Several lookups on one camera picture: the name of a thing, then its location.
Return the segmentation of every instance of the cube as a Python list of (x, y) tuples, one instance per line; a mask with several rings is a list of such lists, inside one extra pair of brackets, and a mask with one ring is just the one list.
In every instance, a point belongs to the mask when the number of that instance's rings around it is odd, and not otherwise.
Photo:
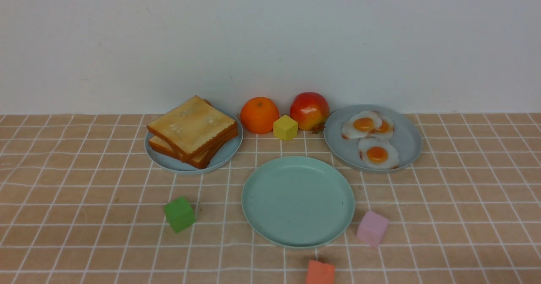
[(377, 248), (387, 231), (388, 225), (389, 220), (375, 212), (368, 211), (361, 224), (359, 224), (357, 238), (371, 247)]
[(184, 197), (179, 197), (165, 205), (164, 213), (175, 233), (179, 233), (195, 223), (194, 210)]
[(334, 266), (310, 260), (306, 284), (333, 284)]
[(284, 115), (273, 124), (273, 134), (276, 138), (289, 141), (297, 136), (299, 124), (292, 120), (290, 116)]

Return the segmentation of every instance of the bread slice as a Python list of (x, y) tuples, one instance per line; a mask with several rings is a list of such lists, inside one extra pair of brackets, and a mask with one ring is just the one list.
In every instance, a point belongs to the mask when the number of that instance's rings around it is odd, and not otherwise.
[[(198, 169), (204, 169), (207, 168), (210, 161), (218, 153), (218, 151), (222, 148), (226, 142), (232, 140), (233, 138), (238, 136), (238, 130), (231, 131), (228, 134), (226, 134), (222, 139), (218, 141), (218, 143), (214, 144), (212, 147), (210, 147), (208, 150), (200, 153), (196, 157), (190, 159), (189, 161), (186, 161), (186, 163), (194, 166)], [(149, 139), (148, 144), (152, 149), (158, 153), (162, 153), (164, 155), (167, 155), (168, 157), (172, 157), (175, 159), (178, 158), (178, 154), (169, 146), (167, 142), (162, 140), (160, 137), (153, 136), (151, 139)]]
[[(203, 101), (212, 106), (212, 104), (207, 100), (207, 99), (203, 99)], [(172, 147), (166, 142), (164, 141), (163, 139), (161, 139), (160, 137), (158, 136), (153, 136), (151, 137), (149, 140), (148, 140), (148, 144), (150, 145), (150, 147), (158, 152), (158, 153), (162, 153), (164, 155), (167, 155), (168, 157), (172, 157), (172, 158), (175, 158), (175, 159), (182, 159), (184, 161), (186, 161), (186, 158), (185, 157), (181, 157), (180, 153), (177, 153), (176, 151), (174, 151), (174, 149), (172, 149)]]
[(147, 128), (167, 142), (179, 153), (179, 159), (186, 162), (208, 150), (228, 132), (236, 130), (237, 123), (200, 97), (193, 96), (147, 124)]

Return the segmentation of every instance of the mint green plate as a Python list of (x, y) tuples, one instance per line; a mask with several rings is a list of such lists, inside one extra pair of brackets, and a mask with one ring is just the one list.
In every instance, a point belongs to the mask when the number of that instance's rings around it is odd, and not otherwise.
[(242, 190), (242, 211), (274, 244), (315, 248), (340, 236), (355, 211), (350, 184), (310, 157), (281, 157), (257, 168)]

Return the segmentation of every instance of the plate rim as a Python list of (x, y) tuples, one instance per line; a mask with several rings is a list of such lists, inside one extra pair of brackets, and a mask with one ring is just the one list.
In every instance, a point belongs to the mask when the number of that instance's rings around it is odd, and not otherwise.
[[(245, 197), (245, 189), (246, 189), (246, 184), (247, 182), (249, 182), (249, 180), (257, 173), (257, 171), (261, 171), (260, 169), (263, 168), (265, 165), (267, 164), (271, 164), (271, 165), (267, 165), (267, 168), (272, 166), (272, 163), (273, 161), (278, 161), (280, 159), (304, 159), (304, 160), (312, 160), (312, 161), (315, 161), (317, 163), (320, 163), (323, 167), (329, 167), (330, 169), (334, 170), (339, 176), (340, 178), (342, 178), (342, 181), (349, 187), (349, 190), (350, 192), (348, 192), (348, 195), (351, 196), (352, 198), (352, 202), (351, 202), (351, 213), (350, 213), (350, 216), (348, 216), (348, 221), (345, 222), (344, 224), (344, 228), (342, 230), (340, 230), (340, 233), (337, 234), (336, 236), (334, 236), (333, 238), (331, 238), (330, 240), (324, 242), (324, 243), (320, 243), (320, 244), (315, 244), (315, 245), (311, 245), (311, 246), (292, 246), (292, 245), (288, 245), (288, 244), (281, 244), (281, 243), (278, 243), (276, 241), (273, 241), (271, 240), (270, 238), (268, 238), (267, 236), (265, 236), (264, 234), (261, 234), (261, 232), (259, 230), (257, 230), (250, 222), (250, 220), (248, 219), (248, 217), (246, 216), (246, 209), (245, 209), (245, 202), (244, 202), (244, 197)], [(314, 249), (314, 248), (317, 248), (317, 247), (321, 247), (321, 246), (324, 246), (324, 245), (327, 245), (331, 242), (333, 242), (334, 240), (336, 240), (340, 235), (344, 234), (344, 232), (346, 232), (346, 230), (348, 229), (348, 227), (350, 226), (351, 222), (353, 221), (353, 217), (355, 215), (355, 194), (353, 193), (353, 189), (351, 188), (351, 185), (350, 183), (347, 181), (346, 177), (344, 177), (344, 175), (342, 175), (342, 173), (340, 173), (340, 171), (338, 171), (338, 169), (334, 168), (332, 165), (329, 165), (328, 163), (324, 162), (324, 161), (321, 161), (317, 158), (313, 158), (313, 157), (308, 157), (308, 156), (283, 156), (283, 157), (278, 157), (278, 158), (275, 158), (275, 159), (272, 159), (270, 161), (267, 161), (266, 163), (262, 164), (261, 166), (257, 167), (251, 174), (250, 176), (247, 178), (246, 182), (244, 183), (244, 186), (242, 186), (242, 192), (241, 192), (241, 207), (242, 207), (242, 213), (246, 219), (246, 221), (248, 222), (248, 224), (250, 224), (250, 227), (255, 231), (257, 232), (257, 234), (259, 234), (260, 236), (262, 236), (265, 240), (269, 241), (270, 243), (272, 244), (275, 244), (275, 245), (278, 245), (278, 246), (282, 246), (284, 248), (290, 248), (290, 249)]]
[(386, 111), (390, 111), (392, 113), (395, 113), (396, 115), (398, 116), (402, 116), (404, 117), (404, 119), (408, 120), (408, 122), (411, 123), (411, 125), (414, 127), (414, 131), (416, 131), (416, 134), (415, 136), (417, 136), (419, 138), (419, 147), (417, 148), (417, 152), (415, 154), (415, 157), (410, 161), (410, 163), (407, 163), (405, 165), (402, 165), (398, 168), (395, 168), (395, 169), (373, 169), (373, 168), (367, 168), (367, 167), (363, 167), (363, 166), (360, 166), (360, 165), (356, 165), (356, 164), (352, 164), (350, 163), (349, 161), (346, 161), (344, 160), (342, 157), (340, 157), (340, 155), (338, 155), (336, 153), (336, 151), (330, 146), (329, 144), (329, 141), (327, 139), (327, 130), (326, 129), (323, 129), (323, 138), (325, 139), (325, 143), (327, 144), (327, 147), (329, 147), (329, 149), (331, 150), (331, 153), (333, 154), (334, 157), (336, 157), (339, 161), (341, 161), (344, 165), (354, 169), (354, 170), (359, 170), (360, 172), (367, 172), (367, 173), (376, 173), (376, 174), (388, 174), (388, 173), (394, 173), (394, 172), (400, 172), (404, 169), (406, 169), (407, 167), (411, 166), (411, 164), (413, 164), (418, 158), (419, 156), (421, 156), (421, 154), (423, 153), (423, 136), (421, 135), (421, 132), (415, 128), (415, 124), (409, 119), (407, 118), (406, 116), (404, 116), (404, 114), (402, 113), (398, 113), (396, 111), (394, 111), (393, 109), (390, 109), (388, 107), (385, 107), (385, 106), (381, 106), (381, 105), (376, 105), (376, 104), (353, 104), (353, 105), (348, 105), (348, 106), (345, 106), (345, 107), (341, 107), (340, 109), (335, 109), (331, 115), (327, 118), (327, 121), (334, 115), (336, 114), (338, 111), (342, 110), (342, 109), (347, 109), (347, 108), (354, 108), (354, 107), (378, 107), (378, 108), (381, 108), (381, 109), (385, 109)]
[(240, 142), (238, 142), (238, 145), (236, 146), (235, 150), (231, 153), (231, 155), (229, 155), (226, 159), (220, 161), (218, 164), (215, 164), (213, 165), (212, 167), (207, 167), (207, 168), (204, 168), (204, 169), (196, 169), (196, 170), (175, 170), (175, 169), (171, 169), (171, 168), (168, 168), (162, 164), (160, 164), (159, 162), (155, 161), (149, 151), (151, 150), (153, 153), (156, 153), (156, 154), (160, 154), (160, 155), (164, 155), (162, 153), (159, 153), (159, 152), (156, 152), (154, 151), (154, 149), (152, 149), (152, 147), (150, 147), (150, 145), (148, 145), (148, 141), (147, 141), (147, 137), (148, 135), (154, 135), (152, 133), (150, 133), (150, 131), (147, 131), (147, 134), (145, 135), (145, 153), (147, 154), (147, 156), (150, 158), (150, 160), (152, 162), (154, 162), (155, 164), (157, 164), (158, 166), (160, 166), (160, 168), (164, 169), (164, 170), (167, 170), (169, 172), (172, 172), (172, 173), (175, 173), (175, 174), (180, 174), (180, 175), (199, 175), (199, 174), (204, 174), (204, 173), (208, 173), (208, 172), (212, 172), (218, 168), (221, 168), (223, 165), (225, 165), (226, 163), (228, 163), (228, 161), (230, 161), (238, 152), (238, 149), (240, 149), (240, 146), (242, 145), (242, 141), (244, 140), (244, 128), (242, 128), (242, 123), (240, 122), (240, 120), (231, 112), (229, 111), (226, 111), (220, 107), (215, 107), (215, 109), (217, 109), (218, 111), (224, 113), (225, 115), (231, 117), (232, 119), (234, 119), (236, 122), (237, 122), (237, 130), (238, 130), (238, 136), (236, 138), (239, 138), (240, 137)]

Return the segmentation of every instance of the plate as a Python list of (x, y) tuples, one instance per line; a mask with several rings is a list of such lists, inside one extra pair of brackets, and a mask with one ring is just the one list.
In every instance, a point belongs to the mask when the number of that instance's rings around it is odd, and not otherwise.
[[(399, 155), (398, 168), (391, 170), (380, 170), (370, 168), (364, 163), (357, 151), (358, 139), (347, 140), (342, 138), (342, 125), (351, 116), (362, 111), (377, 111), (386, 115), (394, 122), (394, 135), (390, 143), (396, 148)], [(387, 109), (386, 107), (360, 104), (338, 109), (331, 114), (325, 123), (323, 136), (332, 153), (348, 167), (363, 171), (389, 173), (397, 172), (413, 163), (423, 150), (423, 138), (415, 125), (406, 116)]]
[(340, 236), (355, 211), (346, 178), (323, 161), (280, 157), (261, 165), (242, 189), (255, 232), (287, 248), (315, 248)]
[(148, 144), (148, 140), (154, 136), (150, 132), (147, 132), (147, 136), (145, 137), (145, 149), (147, 151), (148, 157), (150, 157), (152, 161), (158, 164), (161, 168), (171, 171), (176, 174), (180, 174), (180, 175), (199, 175), (199, 174), (214, 171), (220, 168), (221, 166), (225, 165), (228, 161), (231, 160), (231, 158), (238, 151), (238, 148), (240, 147), (240, 144), (242, 143), (243, 130), (242, 130), (242, 124), (240, 123), (238, 118), (236, 118), (235, 115), (233, 115), (230, 112), (224, 111), (223, 109), (219, 109), (219, 108), (216, 108), (216, 109), (224, 113), (225, 115), (233, 118), (237, 122), (238, 136), (226, 142), (222, 146), (222, 148), (211, 159), (207, 168), (198, 169), (198, 168), (195, 168), (193, 165), (183, 163), (182, 161), (179, 161), (178, 159), (174, 159), (174, 158), (168, 157), (167, 155), (163, 155), (162, 153), (158, 153), (154, 151)]

